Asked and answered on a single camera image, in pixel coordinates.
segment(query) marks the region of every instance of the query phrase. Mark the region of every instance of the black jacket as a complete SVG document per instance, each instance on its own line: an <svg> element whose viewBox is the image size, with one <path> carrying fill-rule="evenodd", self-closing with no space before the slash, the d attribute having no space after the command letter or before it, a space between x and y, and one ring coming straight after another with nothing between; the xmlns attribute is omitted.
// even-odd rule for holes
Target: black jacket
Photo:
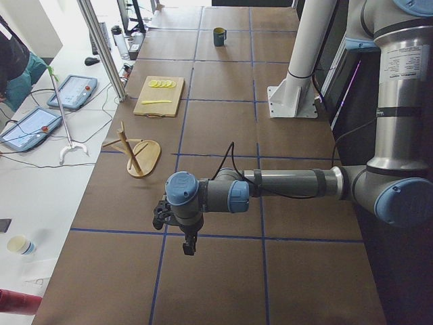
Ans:
<svg viewBox="0 0 433 325"><path fill-rule="evenodd" d="M1 16L0 24L12 35L8 39L0 31L0 93L4 95L7 81L20 76L26 70L30 53Z"/></svg>

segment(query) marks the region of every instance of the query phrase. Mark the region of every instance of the red cylinder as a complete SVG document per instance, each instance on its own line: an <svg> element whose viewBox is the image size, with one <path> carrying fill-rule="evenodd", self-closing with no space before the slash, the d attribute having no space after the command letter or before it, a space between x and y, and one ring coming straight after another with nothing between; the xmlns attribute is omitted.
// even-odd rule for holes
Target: red cylinder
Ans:
<svg viewBox="0 0 433 325"><path fill-rule="evenodd" d="M0 289L0 312L35 315L42 297Z"/></svg>

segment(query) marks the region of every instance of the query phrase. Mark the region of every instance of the black mouse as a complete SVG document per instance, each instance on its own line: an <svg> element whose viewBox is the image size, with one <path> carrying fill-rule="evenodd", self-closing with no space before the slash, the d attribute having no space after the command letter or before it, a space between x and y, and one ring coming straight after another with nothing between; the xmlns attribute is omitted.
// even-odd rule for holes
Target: black mouse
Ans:
<svg viewBox="0 0 433 325"><path fill-rule="evenodd" d="M97 59L97 58L91 58L91 57L88 57L88 58L86 58L86 60L84 60L84 64L86 66L92 66L92 65L94 65L95 63L98 63L98 62L99 62L99 59Z"/></svg>

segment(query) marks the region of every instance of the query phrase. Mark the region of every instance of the wooden cutting board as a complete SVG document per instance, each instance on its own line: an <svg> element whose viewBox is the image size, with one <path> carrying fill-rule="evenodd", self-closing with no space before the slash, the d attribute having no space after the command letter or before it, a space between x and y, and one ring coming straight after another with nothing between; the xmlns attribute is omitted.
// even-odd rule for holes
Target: wooden cutting board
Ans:
<svg viewBox="0 0 433 325"><path fill-rule="evenodd" d="M174 87L151 87L151 81L172 81L176 85ZM157 77L147 76L137 104L134 107L134 115L150 115L150 116L169 116L175 117L179 108L179 100L181 99L183 85L185 80L182 77ZM154 100L170 100L171 103L145 104L141 102Z"/></svg>

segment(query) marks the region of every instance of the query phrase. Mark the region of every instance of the tablet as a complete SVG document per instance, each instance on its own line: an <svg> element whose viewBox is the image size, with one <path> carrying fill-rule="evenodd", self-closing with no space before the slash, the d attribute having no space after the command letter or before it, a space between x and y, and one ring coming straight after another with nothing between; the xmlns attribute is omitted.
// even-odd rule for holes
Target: tablet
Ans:
<svg viewBox="0 0 433 325"><path fill-rule="evenodd" d="M36 107L13 127L0 135L0 143L13 151L25 152L38 146L62 124L60 115Z"/></svg>
<svg viewBox="0 0 433 325"><path fill-rule="evenodd" d="M97 85L97 79L70 74L59 86L60 99L64 108L78 110L89 99ZM48 106L59 107L57 96L53 94Z"/></svg>

